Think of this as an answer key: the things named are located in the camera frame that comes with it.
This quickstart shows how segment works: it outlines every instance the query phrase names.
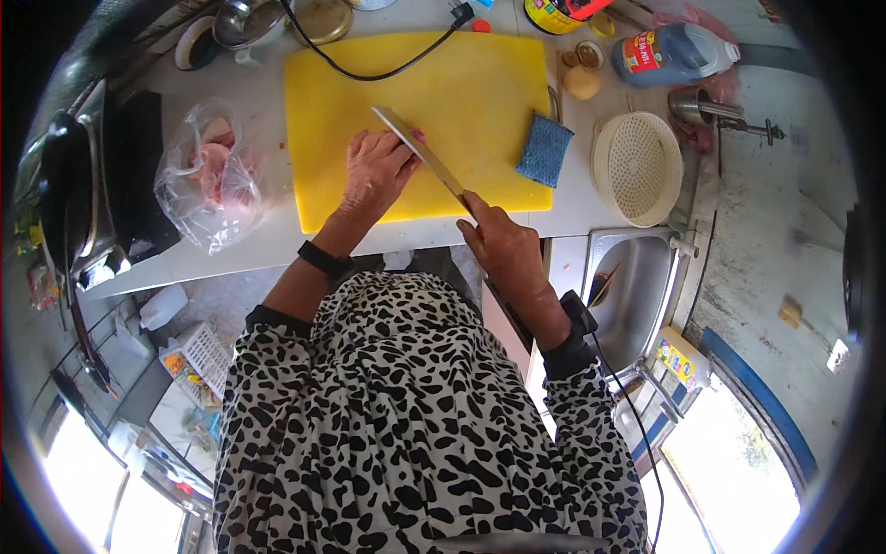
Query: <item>sleeve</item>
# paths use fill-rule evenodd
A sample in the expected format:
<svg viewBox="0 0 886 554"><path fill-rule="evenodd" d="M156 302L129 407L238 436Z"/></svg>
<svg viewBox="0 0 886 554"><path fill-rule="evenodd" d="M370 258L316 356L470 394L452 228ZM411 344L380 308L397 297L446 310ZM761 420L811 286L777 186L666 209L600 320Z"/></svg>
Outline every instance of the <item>sleeve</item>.
<svg viewBox="0 0 886 554"><path fill-rule="evenodd" d="M583 348L574 344L575 351L563 353L562 359L545 356L545 403L557 426L563 492L572 502L581 534L611 539L618 548L607 551L640 554L647 536L640 478L612 420L615 400L602 369L591 362L572 371L579 362L593 358L584 340L581 343Z"/></svg>
<svg viewBox="0 0 886 554"><path fill-rule="evenodd" d="M230 531L242 524L243 503L255 494L248 482L274 472L273 453L283 436L278 426L284 421L278 411L310 386L310 331L311 324L264 306L246 317L221 408L213 494L213 529L220 553L234 550Z"/></svg>

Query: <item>yellow cutting board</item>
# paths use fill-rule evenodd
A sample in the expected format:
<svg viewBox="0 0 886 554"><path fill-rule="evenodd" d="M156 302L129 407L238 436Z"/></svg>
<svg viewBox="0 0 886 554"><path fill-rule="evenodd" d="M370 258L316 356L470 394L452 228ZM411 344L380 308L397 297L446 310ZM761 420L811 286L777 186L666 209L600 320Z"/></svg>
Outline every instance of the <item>yellow cutting board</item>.
<svg viewBox="0 0 886 554"><path fill-rule="evenodd" d="M381 35L322 47L341 67L380 74L423 51L440 33ZM552 191L514 166L532 112L548 114L548 81L540 41L454 33L401 74L358 82L335 72L309 50L284 68L286 130L301 230L317 232L345 188L345 151L357 132L387 127L369 109L391 107L416 125L465 189L509 212L547 211ZM410 179L382 222L465 215L427 168Z"/></svg>

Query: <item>kitchen counter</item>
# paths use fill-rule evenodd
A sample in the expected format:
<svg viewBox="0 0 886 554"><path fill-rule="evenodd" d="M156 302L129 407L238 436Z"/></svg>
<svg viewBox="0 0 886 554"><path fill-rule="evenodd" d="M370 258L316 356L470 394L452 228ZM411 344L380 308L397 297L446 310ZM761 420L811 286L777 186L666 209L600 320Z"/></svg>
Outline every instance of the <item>kitchen counter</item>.
<svg viewBox="0 0 886 554"><path fill-rule="evenodd" d="M619 37L634 35L639 31L616 23L616 37L610 39L600 38L587 26L565 36L552 36L532 26L524 16L519 0L495 0L491 10L476 3L471 3L471 6L478 18L490 22L494 33L531 37L544 42L548 82L555 89L558 50L571 50L578 42L591 40L599 44L607 56L606 65L601 71L602 86L595 97L578 102L563 92L563 124L575 132L575 137L563 161L553 208L549 212L510 214L511 217L522 225L533 227L542 237L581 236L594 229L625 227L625 223L610 213L597 198L591 184L590 152L598 121L605 121L631 108L666 118L666 90L637 90L627 86L618 79L608 59L612 45ZM399 0L377 12L355 12L354 26L345 40L409 31L443 32L453 20L450 9L449 4L441 0ZM470 23L463 28L470 32ZM163 134L166 140L195 104L212 97L229 101L237 109L254 146L267 156L264 178L283 193L276 199L273 208L268 210L261 226L239 243L210 256L183 238L163 254L92 288L83 294L84 300L190 279L288 265L295 259L302 242L310 236L301 232L291 192L291 163L285 148L283 64L287 55L302 48L294 35L288 32L277 43L253 53L263 63L261 69L240 66L235 63L233 53L225 51L208 67L193 73L176 69L172 52L169 52L143 76L138 83L139 88L162 94ZM477 93L481 91L465 91L465 94ZM354 255L461 244L462 234L455 227L456 219L444 217L376 225Z"/></svg>

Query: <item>blue sponge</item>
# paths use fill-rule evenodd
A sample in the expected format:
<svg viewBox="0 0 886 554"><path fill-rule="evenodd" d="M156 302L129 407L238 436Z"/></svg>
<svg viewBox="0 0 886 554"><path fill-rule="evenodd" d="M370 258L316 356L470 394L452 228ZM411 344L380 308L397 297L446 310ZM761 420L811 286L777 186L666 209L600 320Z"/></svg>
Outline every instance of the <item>blue sponge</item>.
<svg viewBox="0 0 886 554"><path fill-rule="evenodd" d="M566 146L574 135L563 125L538 112L533 113L529 137L523 146L520 162L514 169L527 179L555 189Z"/></svg>

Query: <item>stainless steel sink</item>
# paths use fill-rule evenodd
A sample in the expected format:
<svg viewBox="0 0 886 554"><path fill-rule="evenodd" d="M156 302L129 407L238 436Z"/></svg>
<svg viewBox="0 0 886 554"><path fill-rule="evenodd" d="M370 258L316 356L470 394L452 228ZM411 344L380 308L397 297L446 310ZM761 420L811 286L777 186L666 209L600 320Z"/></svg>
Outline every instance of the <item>stainless steel sink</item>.
<svg viewBox="0 0 886 554"><path fill-rule="evenodd" d="M673 288L677 255L666 227L598 230L591 233L582 300L594 299L600 284L618 265L607 290L591 307L597 339L613 371L630 367L648 355ZM597 286L593 286L595 276ZM596 350L592 337L587 337Z"/></svg>

